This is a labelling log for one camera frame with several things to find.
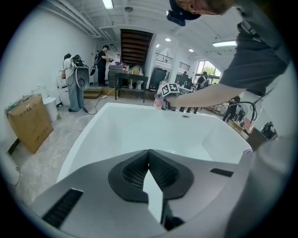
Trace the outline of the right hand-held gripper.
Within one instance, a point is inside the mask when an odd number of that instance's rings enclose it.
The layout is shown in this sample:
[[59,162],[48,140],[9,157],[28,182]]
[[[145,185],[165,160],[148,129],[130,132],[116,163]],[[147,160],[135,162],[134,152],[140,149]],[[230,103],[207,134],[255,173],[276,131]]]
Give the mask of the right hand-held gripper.
[[170,105],[170,103],[167,101],[167,98],[177,97],[179,95],[180,95],[180,90],[177,83],[167,83],[166,85],[164,85],[162,87],[162,92],[161,92],[161,99],[163,102],[162,109],[175,111],[176,108]]

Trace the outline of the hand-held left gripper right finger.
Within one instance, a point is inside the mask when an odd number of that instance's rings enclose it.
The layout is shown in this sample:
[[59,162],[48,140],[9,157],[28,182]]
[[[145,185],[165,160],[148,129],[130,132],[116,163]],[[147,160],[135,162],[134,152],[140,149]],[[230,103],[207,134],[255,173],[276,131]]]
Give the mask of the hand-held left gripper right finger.
[[161,221],[150,231],[218,231],[243,188],[243,162],[192,159],[149,150],[149,168],[163,192]]

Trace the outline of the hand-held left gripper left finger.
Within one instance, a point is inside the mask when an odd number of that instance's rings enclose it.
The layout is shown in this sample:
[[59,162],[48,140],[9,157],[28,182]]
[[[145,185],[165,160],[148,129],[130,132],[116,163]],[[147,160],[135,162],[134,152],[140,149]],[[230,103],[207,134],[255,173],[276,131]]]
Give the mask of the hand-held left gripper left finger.
[[148,151],[140,150],[83,166],[37,197],[32,209],[61,236],[159,236],[163,227],[143,191],[148,162]]

